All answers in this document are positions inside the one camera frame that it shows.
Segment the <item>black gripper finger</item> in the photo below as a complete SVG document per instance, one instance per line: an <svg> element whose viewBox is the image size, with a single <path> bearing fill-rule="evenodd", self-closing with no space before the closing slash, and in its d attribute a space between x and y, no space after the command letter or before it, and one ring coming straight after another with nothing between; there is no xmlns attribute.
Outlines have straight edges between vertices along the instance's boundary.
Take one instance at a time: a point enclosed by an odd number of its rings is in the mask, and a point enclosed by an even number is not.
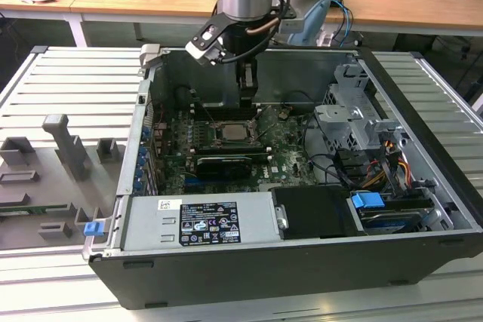
<svg viewBox="0 0 483 322"><path fill-rule="evenodd" d="M239 105L251 108L258 90L257 60L241 60L236 63L236 81L238 85Z"/></svg>

